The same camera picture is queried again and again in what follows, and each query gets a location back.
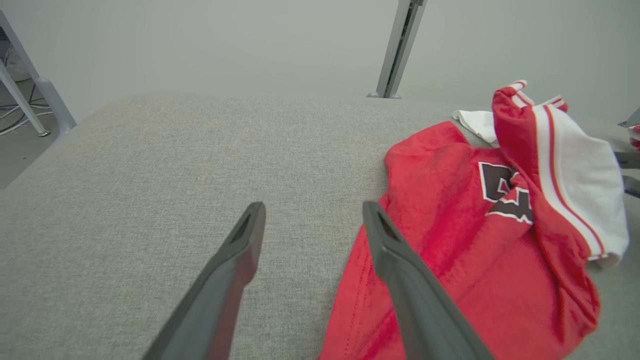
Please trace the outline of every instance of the floor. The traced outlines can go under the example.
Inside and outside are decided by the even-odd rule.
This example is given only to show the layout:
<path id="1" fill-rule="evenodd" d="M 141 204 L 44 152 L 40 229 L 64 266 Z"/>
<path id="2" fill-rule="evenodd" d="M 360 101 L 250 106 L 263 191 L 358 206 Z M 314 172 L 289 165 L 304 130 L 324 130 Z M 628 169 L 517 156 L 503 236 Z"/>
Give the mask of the floor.
<path id="1" fill-rule="evenodd" d="M 29 99 L 31 95 L 31 89 L 33 88 L 33 80 L 29 79 L 17 84 L 22 94 L 26 99 Z M 41 98 L 42 95 L 35 88 L 33 92 L 33 98 Z M 15 104 L 15 100 L 6 87 L 0 84 L 0 107 L 5 104 Z M 34 109 L 35 113 L 40 113 L 44 109 Z M 20 110 L 12 113 L 10 117 L 17 120 L 22 112 Z M 34 162 L 42 153 L 45 152 L 51 146 L 53 141 L 58 137 L 58 121 L 54 115 L 43 115 L 38 117 L 46 130 L 51 131 L 51 134 L 39 138 L 38 133 L 33 128 L 30 122 L 25 123 L 23 126 L 0 136 L 0 190 L 5 189 L 18 175 L 20 175 L 32 162 Z"/>

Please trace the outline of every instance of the jersey sleeve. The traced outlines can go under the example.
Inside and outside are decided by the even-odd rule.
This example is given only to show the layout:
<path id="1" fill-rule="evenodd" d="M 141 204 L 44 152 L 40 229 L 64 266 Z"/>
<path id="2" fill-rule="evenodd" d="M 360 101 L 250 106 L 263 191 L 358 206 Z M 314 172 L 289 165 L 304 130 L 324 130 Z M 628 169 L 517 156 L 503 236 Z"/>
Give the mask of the jersey sleeve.
<path id="1" fill-rule="evenodd" d="M 493 97 L 504 156 L 540 190 L 540 201 L 578 232 L 581 256 L 602 266 L 618 264 L 628 232 L 622 177 L 611 147 L 583 132 L 562 98 L 533 105 L 522 92 L 525 85 L 517 81 Z"/>

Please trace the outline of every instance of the red fabric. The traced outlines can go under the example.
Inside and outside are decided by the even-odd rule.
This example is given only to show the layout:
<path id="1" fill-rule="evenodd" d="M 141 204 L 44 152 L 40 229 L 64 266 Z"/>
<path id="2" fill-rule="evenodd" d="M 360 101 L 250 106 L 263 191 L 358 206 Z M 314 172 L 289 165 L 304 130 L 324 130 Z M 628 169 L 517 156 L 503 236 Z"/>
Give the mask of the red fabric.
<path id="1" fill-rule="evenodd" d="M 450 122 L 393 146 L 380 204 L 497 359 L 561 359 L 595 329 L 600 301 L 585 269 L 587 243 L 541 192 L 536 120 L 530 106 L 513 104 L 515 94 L 494 95 L 499 149 L 470 146 Z M 510 179 L 491 182 L 500 166 Z M 510 216 L 504 201 L 487 199 L 495 188 L 519 200 L 519 211 L 528 195 L 532 214 Z M 400 357 L 391 298 L 361 229 L 320 358 Z"/>
<path id="2" fill-rule="evenodd" d="M 638 140 L 640 138 L 640 126 L 632 126 L 627 130 L 629 131 L 629 135 L 631 136 L 629 138 L 629 142 L 636 149 L 636 151 L 640 151 L 640 140 Z"/>
<path id="3" fill-rule="evenodd" d="M 559 108 L 560 110 L 564 111 L 565 113 L 566 113 L 567 111 L 569 111 L 569 105 L 568 105 L 566 102 L 565 102 L 565 103 L 563 103 L 562 105 L 558 105 L 557 103 L 554 103 L 554 106 L 555 106 L 556 108 Z"/>

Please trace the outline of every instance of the metal pole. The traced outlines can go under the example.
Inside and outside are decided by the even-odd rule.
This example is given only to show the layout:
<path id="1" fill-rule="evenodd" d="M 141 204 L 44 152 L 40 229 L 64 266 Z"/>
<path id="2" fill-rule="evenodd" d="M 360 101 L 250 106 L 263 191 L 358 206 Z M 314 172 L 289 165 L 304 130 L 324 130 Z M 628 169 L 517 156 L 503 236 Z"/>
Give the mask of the metal pole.
<path id="1" fill-rule="evenodd" d="M 425 0 L 398 0 L 396 19 L 391 28 L 378 86 L 375 92 L 367 95 L 368 97 L 402 99 L 396 92 L 422 20 L 424 3 Z"/>
<path id="2" fill-rule="evenodd" d="M 74 117 L 71 116 L 71 113 L 67 109 L 67 106 L 60 98 L 56 87 L 53 86 L 49 79 L 45 78 L 36 78 L 36 85 L 38 85 L 38 89 L 40 89 L 40 93 L 47 101 L 47 104 L 51 107 L 51 111 L 56 116 L 58 120 L 58 125 L 60 131 L 58 132 L 58 136 L 66 135 L 71 129 L 76 126 L 76 121 Z"/>
<path id="3" fill-rule="evenodd" d="M 11 96 L 15 99 L 15 102 L 20 106 L 20 109 L 22 109 L 24 114 L 27 115 L 27 118 L 31 121 L 33 127 L 38 131 L 38 136 L 43 137 L 51 134 L 50 131 L 45 130 L 44 126 L 42 126 L 40 119 L 38 119 L 36 114 L 33 112 L 33 109 L 31 109 L 31 105 L 29 105 L 24 96 L 22 96 L 22 92 L 20 92 L 18 85 L 15 84 L 11 75 L 6 70 L 6 67 L 4 67 L 4 64 L 0 64 L 0 78 L 7 90 L 11 93 Z"/>

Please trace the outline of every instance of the red shirt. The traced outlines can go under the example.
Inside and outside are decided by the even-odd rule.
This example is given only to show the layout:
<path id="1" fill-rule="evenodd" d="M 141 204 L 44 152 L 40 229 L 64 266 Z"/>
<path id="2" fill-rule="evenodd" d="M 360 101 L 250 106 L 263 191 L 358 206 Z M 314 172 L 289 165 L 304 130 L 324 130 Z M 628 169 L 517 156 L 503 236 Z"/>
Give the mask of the red shirt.
<path id="1" fill-rule="evenodd" d="M 584 174 L 566 172 L 584 169 L 571 167 L 558 146 L 576 137 L 575 123 L 552 105 L 521 104 L 523 87 L 495 93 L 500 148 L 470 146 L 450 122 L 393 146 L 380 204 L 497 359 L 561 359 L 597 325 L 600 300 L 587 261 L 619 261 L 626 248 L 626 227 L 615 233 L 605 224 L 622 211 L 621 178 L 608 145 L 578 134 L 589 140 L 579 156 L 602 162 L 591 169 L 601 174 L 585 181 L 610 199 L 596 196 L 604 208 L 595 214 L 576 200 L 566 182 Z M 320 358 L 400 357 L 391 298 L 361 229 Z"/>

